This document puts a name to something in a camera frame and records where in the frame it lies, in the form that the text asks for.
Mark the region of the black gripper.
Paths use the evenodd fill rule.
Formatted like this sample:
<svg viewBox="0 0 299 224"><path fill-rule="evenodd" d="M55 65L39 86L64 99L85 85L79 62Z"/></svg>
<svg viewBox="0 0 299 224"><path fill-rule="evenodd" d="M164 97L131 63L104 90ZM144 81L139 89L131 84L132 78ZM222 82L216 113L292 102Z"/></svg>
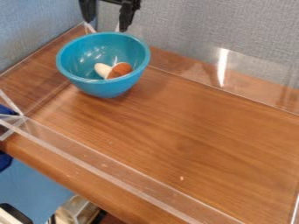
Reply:
<svg viewBox="0 0 299 224"><path fill-rule="evenodd" d="M100 0L111 4L119 4L120 14L119 14L119 30L122 32L127 31L131 25L134 9L139 9L142 5L142 0ZM79 0L79 7L81 16L87 23L92 22L97 15L97 0Z"/></svg>

